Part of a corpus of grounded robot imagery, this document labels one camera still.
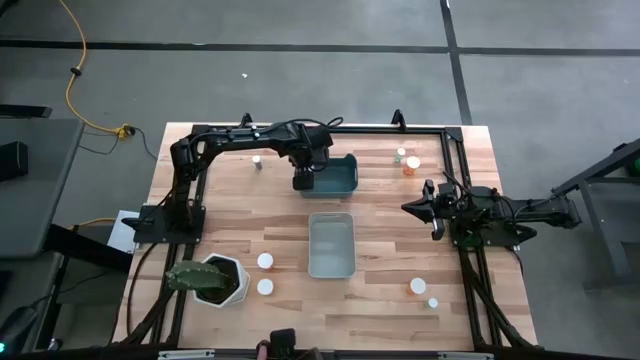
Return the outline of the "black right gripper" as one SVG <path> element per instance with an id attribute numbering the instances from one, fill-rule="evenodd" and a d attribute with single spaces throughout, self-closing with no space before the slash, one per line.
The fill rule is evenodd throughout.
<path id="1" fill-rule="evenodd" d="M 451 183 L 439 184 L 433 210 L 434 190 L 435 186 L 433 181 L 426 179 L 422 187 L 422 197 L 418 200 L 403 204 L 402 209 L 423 221 L 425 224 L 431 223 L 433 226 L 431 238 L 439 241 L 444 236 L 444 221 L 451 220 L 455 215 L 458 197 L 455 185 Z"/>

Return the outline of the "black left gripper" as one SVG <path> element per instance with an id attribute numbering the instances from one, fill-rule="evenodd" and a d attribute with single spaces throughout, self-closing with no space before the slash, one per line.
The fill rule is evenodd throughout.
<path id="1" fill-rule="evenodd" d="M 309 145 L 293 145 L 288 149 L 289 162 L 294 166 L 293 189 L 296 191 L 312 190 L 314 172 L 323 171 L 329 162 L 327 147 L 313 149 Z"/>

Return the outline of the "teal plastic bin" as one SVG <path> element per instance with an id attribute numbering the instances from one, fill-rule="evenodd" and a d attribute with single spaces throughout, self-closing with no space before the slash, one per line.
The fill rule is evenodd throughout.
<path id="1" fill-rule="evenodd" d="M 330 158 L 328 165 L 314 173 L 314 187 L 302 190 L 304 198 L 345 198 L 358 186 L 357 159 L 353 154 L 342 158 Z"/>

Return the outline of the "white plastic bin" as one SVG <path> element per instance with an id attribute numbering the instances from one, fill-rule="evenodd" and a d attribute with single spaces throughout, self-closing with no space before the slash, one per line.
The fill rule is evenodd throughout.
<path id="1" fill-rule="evenodd" d="M 316 279 L 345 279 L 356 272 L 354 218 L 348 212 L 309 216 L 308 273 Z"/>

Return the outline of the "white hexagonal plant pot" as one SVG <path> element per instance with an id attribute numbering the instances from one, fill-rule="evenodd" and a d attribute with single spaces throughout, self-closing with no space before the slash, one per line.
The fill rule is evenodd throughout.
<path id="1" fill-rule="evenodd" d="M 211 253 L 203 263 L 216 266 L 229 277 L 229 280 L 224 289 L 194 291 L 193 298 L 196 302 L 215 308 L 226 308 L 241 303 L 245 299 L 251 277 L 238 259 Z"/>

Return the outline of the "green cactus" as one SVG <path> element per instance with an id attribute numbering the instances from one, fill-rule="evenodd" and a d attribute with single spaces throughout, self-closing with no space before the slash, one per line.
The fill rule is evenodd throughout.
<path id="1" fill-rule="evenodd" d="M 173 290 L 197 291 L 226 288 L 230 277 L 215 265 L 196 261 L 183 261 L 165 272 L 168 286 Z"/>

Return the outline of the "black metal stand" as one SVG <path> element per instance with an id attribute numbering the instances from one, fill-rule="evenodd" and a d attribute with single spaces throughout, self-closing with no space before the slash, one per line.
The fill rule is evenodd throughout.
<path id="1" fill-rule="evenodd" d="M 625 248 L 640 248 L 640 138 L 622 143 L 612 153 L 552 189 L 555 195 L 577 190 L 595 236 L 604 245 L 611 272 L 586 282 L 586 291 L 640 286 L 640 265 Z"/>

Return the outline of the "white paper sheet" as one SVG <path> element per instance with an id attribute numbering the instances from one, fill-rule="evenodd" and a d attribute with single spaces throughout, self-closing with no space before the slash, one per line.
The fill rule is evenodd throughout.
<path id="1" fill-rule="evenodd" d="M 135 231 L 124 224 L 124 218 L 138 218 L 139 213 L 133 211 L 120 210 L 113 224 L 107 245 L 111 248 L 133 254 L 138 248 L 134 242 Z"/>

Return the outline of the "grey side table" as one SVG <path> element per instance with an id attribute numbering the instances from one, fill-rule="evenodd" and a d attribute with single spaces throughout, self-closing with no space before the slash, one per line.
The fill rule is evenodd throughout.
<path id="1" fill-rule="evenodd" d="M 41 252 L 83 130 L 77 119 L 0 120 L 0 145 L 28 153 L 28 173 L 0 182 L 0 259 Z"/>

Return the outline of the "black box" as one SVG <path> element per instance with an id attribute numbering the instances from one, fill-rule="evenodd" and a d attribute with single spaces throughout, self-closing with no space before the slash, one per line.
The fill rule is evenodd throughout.
<path id="1" fill-rule="evenodd" d="M 27 175 L 28 146 L 21 141 L 0 145 L 0 182 Z"/>

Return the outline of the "black aluminium table frame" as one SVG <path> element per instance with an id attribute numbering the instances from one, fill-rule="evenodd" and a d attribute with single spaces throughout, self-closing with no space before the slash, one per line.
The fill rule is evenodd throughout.
<path id="1" fill-rule="evenodd" d="M 448 239 L 435 241 L 431 227 L 401 206 L 418 199 L 426 179 L 444 172 L 475 185 L 498 187 L 500 177 L 488 130 L 465 126 L 463 141 L 433 126 L 399 132 L 390 126 L 356 125 L 334 136 L 331 154 L 353 154 L 358 186 L 341 199 L 307 199 L 292 187 L 290 163 L 273 151 L 226 152 L 210 165 L 202 200 L 206 222 L 193 251 L 238 259 L 251 277 L 245 299 L 226 308 L 188 296 L 178 343 L 183 348 L 252 348 L 275 329 L 293 328 L 301 348 L 328 350 L 468 350 L 472 346 L 459 256 Z M 406 155 L 394 162 L 397 148 Z M 406 158 L 421 166 L 403 174 Z M 356 272 L 345 279 L 308 273 L 309 216 L 348 212 L 354 218 Z M 257 257 L 268 252 L 265 271 Z M 408 282 L 423 278 L 423 295 L 409 295 Z M 272 295 L 257 291 L 261 279 Z M 439 301 L 430 308 L 429 298 Z"/>

